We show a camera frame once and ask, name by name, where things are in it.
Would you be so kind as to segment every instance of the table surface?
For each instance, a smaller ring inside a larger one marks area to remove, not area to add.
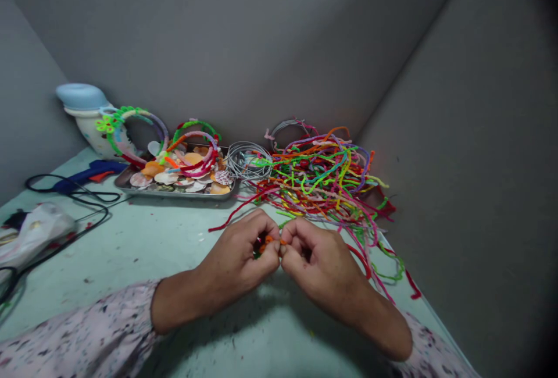
[[[87,148],[53,173],[70,176],[94,159]],[[90,189],[118,191],[113,179]],[[57,194],[24,191],[0,208],[0,219],[45,201],[58,204],[74,219],[96,211]],[[110,219],[29,274],[0,314],[0,340],[134,282],[194,268],[221,234],[208,233],[208,228],[223,224],[239,205],[235,198],[217,204],[133,197],[111,207]],[[254,207],[247,205],[242,213]],[[286,219],[270,205],[262,208],[278,223]],[[79,221],[79,230],[100,217],[97,213]],[[389,246],[385,237],[381,239]],[[371,260],[381,272],[393,275],[396,270],[395,262],[378,249],[371,250]],[[460,352],[425,298],[410,298],[413,290],[406,280],[386,283],[386,288],[400,309]],[[378,368],[370,343],[317,309],[279,268],[256,291],[218,315],[171,333],[140,376],[365,377],[380,375]]]

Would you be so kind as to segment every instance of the hot glue gun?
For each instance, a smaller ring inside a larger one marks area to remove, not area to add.
[[[109,174],[121,173],[126,167],[128,167],[128,165],[124,163],[95,160],[89,163],[89,169],[74,174],[73,176],[68,177],[68,179],[73,180],[80,185],[85,185],[90,181],[100,183]],[[73,192],[76,188],[77,186],[75,184],[66,180],[61,180],[54,185],[53,189],[62,195],[67,195]]]

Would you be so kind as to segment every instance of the white plastic bag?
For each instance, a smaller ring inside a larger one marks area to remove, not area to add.
[[[44,202],[27,214],[17,239],[0,247],[0,268],[22,268],[52,240],[74,230],[75,221],[57,205]],[[0,271],[0,283],[10,275]]]

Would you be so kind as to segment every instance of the floral sleeve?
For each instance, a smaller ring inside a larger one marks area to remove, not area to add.
[[[138,283],[92,306],[61,314],[0,343],[0,376],[129,377],[157,342],[151,300],[159,281]],[[406,362],[390,362],[398,377],[478,377],[441,338],[404,313],[413,335]]]
[[[136,375],[157,337],[151,299],[158,281],[131,285],[0,343],[0,376]]]
[[[479,377],[440,336],[410,313],[402,313],[413,336],[413,351],[405,362],[390,362],[396,377]]]

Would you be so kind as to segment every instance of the metal tray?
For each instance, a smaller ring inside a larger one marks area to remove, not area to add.
[[[206,144],[192,144],[192,143],[188,143],[188,148],[190,148],[190,146],[195,147],[207,147]],[[228,147],[221,147],[221,152],[223,153],[223,155],[227,155],[228,153]],[[120,173],[118,175],[118,177],[115,179],[115,186],[120,189],[122,192],[125,192],[128,195],[140,195],[140,196],[146,196],[146,197],[158,197],[158,198],[182,198],[182,199],[201,199],[204,201],[226,201],[227,199],[229,199],[233,193],[234,193],[234,188],[236,186],[236,181],[233,182],[233,184],[230,186],[231,191],[228,194],[224,194],[224,195],[212,195],[212,194],[200,194],[200,193],[186,193],[186,192],[168,192],[168,191],[151,191],[151,190],[147,190],[147,189],[143,189],[143,190],[139,190],[134,188],[131,184],[130,184],[130,177],[132,177],[132,175],[134,173],[139,172],[139,170],[134,166],[134,165],[130,165],[128,166],[128,168],[126,168],[122,173]]]

